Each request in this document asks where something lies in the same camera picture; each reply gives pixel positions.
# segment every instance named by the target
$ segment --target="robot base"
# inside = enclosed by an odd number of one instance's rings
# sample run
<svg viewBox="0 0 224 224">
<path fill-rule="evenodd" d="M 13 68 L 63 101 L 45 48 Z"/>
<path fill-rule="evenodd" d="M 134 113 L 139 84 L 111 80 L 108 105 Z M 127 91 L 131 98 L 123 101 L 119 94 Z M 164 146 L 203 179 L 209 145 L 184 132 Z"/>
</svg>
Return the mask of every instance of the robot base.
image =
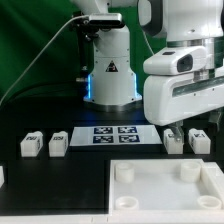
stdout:
<svg viewBox="0 0 224 224">
<path fill-rule="evenodd" d="M 136 108 L 140 108 L 142 106 L 142 100 L 136 100 L 131 103 L 127 103 L 124 105 L 102 105 L 102 104 L 96 104 L 94 102 L 85 101 L 84 105 L 87 108 L 91 108 L 97 111 L 104 111 L 104 112 L 122 112 L 127 110 L 132 110 Z"/>
</svg>

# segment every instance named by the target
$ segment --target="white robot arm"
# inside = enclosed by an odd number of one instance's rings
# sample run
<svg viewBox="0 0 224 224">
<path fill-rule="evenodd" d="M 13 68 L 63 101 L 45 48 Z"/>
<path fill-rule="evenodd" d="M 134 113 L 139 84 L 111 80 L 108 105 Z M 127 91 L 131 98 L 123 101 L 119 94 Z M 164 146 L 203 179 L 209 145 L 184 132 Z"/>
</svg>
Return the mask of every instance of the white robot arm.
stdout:
<svg viewBox="0 0 224 224">
<path fill-rule="evenodd" d="M 109 7 L 136 6 L 137 0 L 71 0 L 86 15 L 110 16 Z M 130 68 L 130 33 L 121 29 L 100 29 L 94 45 L 94 69 L 88 76 L 87 106 L 103 111 L 123 111 L 135 107 L 142 97 L 137 93 L 136 74 Z"/>
<path fill-rule="evenodd" d="M 167 39 L 144 62 L 147 120 L 163 126 L 223 107 L 223 0 L 140 0 L 138 8 L 142 28 Z"/>
<path fill-rule="evenodd" d="M 92 13 L 108 13 L 109 7 L 137 6 L 138 0 L 70 0 L 85 15 Z"/>
</svg>

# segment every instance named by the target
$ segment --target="black label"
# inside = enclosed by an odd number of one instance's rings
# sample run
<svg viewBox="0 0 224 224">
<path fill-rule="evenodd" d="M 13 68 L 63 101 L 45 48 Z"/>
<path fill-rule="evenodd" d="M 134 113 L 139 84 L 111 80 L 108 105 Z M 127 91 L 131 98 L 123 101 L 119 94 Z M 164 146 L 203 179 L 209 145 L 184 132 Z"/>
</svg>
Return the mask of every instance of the black label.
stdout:
<svg viewBox="0 0 224 224">
<path fill-rule="evenodd" d="M 31 140 L 31 141 L 36 140 L 36 139 L 37 139 L 37 137 L 27 137 L 26 138 L 26 140 Z"/>
<path fill-rule="evenodd" d="M 107 67 L 106 72 L 118 72 L 117 67 L 113 61 L 110 62 L 109 66 Z"/>
<path fill-rule="evenodd" d="M 60 140 L 63 140 L 64 137 L 54 137 L 53 140 L 56 140 L 56 141 L 60 141 Z"/>
<path fill-rule="evenodd" d="M 120 135 L 119 136 L 120 143 L 136 143 L 140 142 L 138 135 Z"/>
</svg>

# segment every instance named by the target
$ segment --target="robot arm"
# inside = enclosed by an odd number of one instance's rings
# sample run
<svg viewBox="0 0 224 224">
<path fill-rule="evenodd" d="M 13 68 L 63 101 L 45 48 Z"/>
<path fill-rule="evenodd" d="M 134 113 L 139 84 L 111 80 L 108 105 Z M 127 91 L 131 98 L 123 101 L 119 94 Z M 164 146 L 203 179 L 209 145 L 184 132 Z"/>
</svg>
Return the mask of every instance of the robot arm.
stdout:
<svg viewBox="0 0 224 224">
<path fill-rule="evenodd" d="M 70 0 L 85 14 L 108 13 L 109 7 L 137 6 L 138 0 Z"/>
</svg>

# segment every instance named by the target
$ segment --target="round hole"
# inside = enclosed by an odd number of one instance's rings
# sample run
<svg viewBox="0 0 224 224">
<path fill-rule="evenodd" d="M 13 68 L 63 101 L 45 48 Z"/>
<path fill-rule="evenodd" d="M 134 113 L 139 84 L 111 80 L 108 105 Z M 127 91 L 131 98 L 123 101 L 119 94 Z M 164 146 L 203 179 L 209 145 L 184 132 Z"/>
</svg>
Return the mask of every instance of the round hole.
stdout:
<svg viewBox="0 0 224 224">
<path fill-rule="evenodd" d="M 213 196 L 201 196 L 198 198 L 197 202 L 201 209 L 220 210 L 222 208 L 221 200 Z"/>
<path fill-rule="evenodd" d="M 117 210 L 138 210 L 139 202 L 134 197 L 124 196 L 116 200 L 115 208 Z"/>
</svg>

